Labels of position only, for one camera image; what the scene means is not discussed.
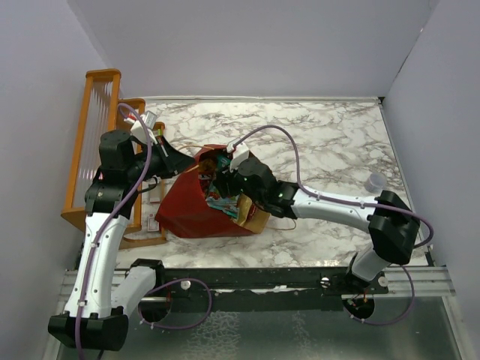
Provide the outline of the red paper bag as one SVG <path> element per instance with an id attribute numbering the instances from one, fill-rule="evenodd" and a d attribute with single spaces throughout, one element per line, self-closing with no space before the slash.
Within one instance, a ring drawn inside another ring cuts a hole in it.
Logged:
<path id="1" fill-rule="evenodd" d="M 221 157 L 229 157 L 226 147 L 214 144 L 193 156 L 196 164 L 175 180 L 160 204 L 155 220 L 162 228 L 186 239 L 258 235 L 206 203 L 207 197 L 220 197 L 210 187 Z"/>

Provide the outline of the teal Fox's candy bag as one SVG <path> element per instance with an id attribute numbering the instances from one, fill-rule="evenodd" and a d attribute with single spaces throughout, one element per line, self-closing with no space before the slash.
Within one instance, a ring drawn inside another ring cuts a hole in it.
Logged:
<path id="1" fill-rule="evenodd" d="M 238 196 L 227 198 L 218 197 L 217 199 L 209 196 L 205 201 L 211 209 L 221 211 L 231 218 L 237 218 L 239 215 Z"/>

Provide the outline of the gold chips bag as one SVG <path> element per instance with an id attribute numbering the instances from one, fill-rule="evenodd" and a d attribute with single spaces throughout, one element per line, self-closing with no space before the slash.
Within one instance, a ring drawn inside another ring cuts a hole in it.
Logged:
<path id="1" fill-rule="evenodd" d="M 258 208 L 248 196 L 241 194 L 238 197 L 237 209 L 237 218 L 233 220 L 235 224 L 256 234 L 265 229 L 270 214 Z"/>

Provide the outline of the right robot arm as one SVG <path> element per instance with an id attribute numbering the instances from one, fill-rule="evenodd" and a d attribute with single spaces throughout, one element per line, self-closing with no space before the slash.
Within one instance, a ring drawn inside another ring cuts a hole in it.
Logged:
<path id="1" fill-rule="evenodd" d="M 420 222 L 394 192 L 379 196 L 336 198 L 294 182 L 280 181 L 255 157 L 236 169 L 220 168 L 214 186 L 222 197 L 243 194 L 260 210 L 276 218 L 320 219 L 343 224 L 370 235 L 370 246 L 350 260 L 343 282 L 352 293 L 362 293 L 390 265 L 410 262 Z"/>

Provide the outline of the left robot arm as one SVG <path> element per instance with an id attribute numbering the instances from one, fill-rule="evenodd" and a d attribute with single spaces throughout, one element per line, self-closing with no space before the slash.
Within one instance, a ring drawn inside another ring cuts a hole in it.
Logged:
<path id="1" fill-rule="evenodd" d="M 139 195 L 151 178 L 171 179 L 195 163 L 164 138 L 142 140 L 125 130 L 100 138 L 100 166 L 85 193 L 85 239 L 78 273 L 63 313 L 51 316 L 48 332 L 63 345 L 83 350 L 118 351 L 128 333 L 129 318 L 145 294 L 164 291 L 159 260 L 140 259 L 124 280 L 113 286 L 119 245 Z"/>

